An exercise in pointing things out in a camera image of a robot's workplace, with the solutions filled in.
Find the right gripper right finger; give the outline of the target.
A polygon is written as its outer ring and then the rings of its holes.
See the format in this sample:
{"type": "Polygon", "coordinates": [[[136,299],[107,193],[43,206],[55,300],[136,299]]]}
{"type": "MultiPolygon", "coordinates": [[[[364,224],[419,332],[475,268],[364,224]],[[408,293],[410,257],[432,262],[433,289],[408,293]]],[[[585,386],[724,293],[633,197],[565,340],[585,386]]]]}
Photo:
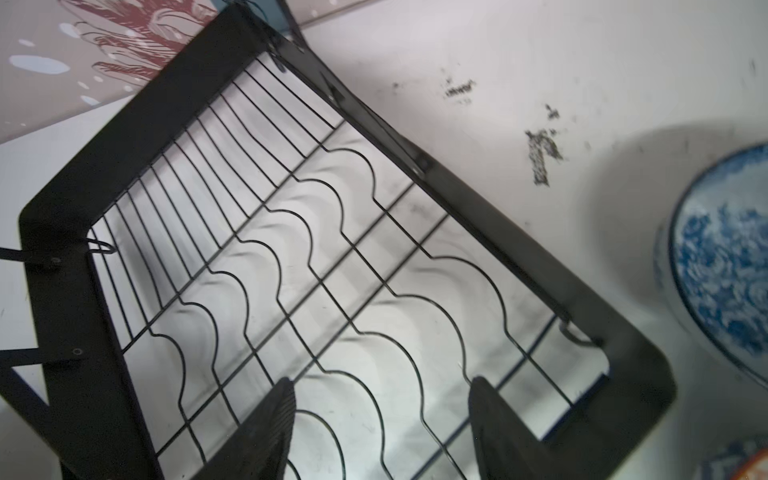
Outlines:
{"type": "Polygon", "coordinates": [[[481,479],[557,479],[548,450],[484,378],[470,386],[469,420],[481,479]]]}

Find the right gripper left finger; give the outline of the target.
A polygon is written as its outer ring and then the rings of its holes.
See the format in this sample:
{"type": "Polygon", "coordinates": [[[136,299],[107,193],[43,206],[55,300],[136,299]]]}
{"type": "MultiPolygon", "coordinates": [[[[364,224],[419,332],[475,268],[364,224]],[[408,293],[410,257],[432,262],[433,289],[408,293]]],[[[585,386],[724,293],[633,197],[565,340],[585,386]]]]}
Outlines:
{"type": "Polygon", "coordinates": [[[296,410],[294,382],[281,378],[194,479],[283,479],[296,410]]]}

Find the black wire dish rack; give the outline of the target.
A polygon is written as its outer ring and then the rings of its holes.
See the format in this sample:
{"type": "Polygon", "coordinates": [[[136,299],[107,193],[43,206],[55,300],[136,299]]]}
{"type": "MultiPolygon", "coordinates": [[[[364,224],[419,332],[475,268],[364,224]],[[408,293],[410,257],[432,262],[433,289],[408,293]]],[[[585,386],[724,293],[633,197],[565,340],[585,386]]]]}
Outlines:
{"type": "Polygon", "coordinates": [[[1,396],[66,479],[194,479],[294,382],[283,479],[481,479],[484,377],[558,478],[669,409],[664,355],[361,102],[229,5],[22,209],[36,343],[1,396]]]}

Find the red and blue patterned bowl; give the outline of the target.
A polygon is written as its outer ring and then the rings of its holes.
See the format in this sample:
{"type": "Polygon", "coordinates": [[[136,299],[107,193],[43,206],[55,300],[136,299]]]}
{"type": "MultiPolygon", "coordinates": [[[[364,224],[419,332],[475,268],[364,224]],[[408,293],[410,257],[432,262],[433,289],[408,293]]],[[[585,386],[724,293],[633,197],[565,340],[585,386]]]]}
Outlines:
{"type": "Polygon", "coordinates": [[[693,479],[767,480],[767,436],[733,441],[701,462],[693,479]]]}

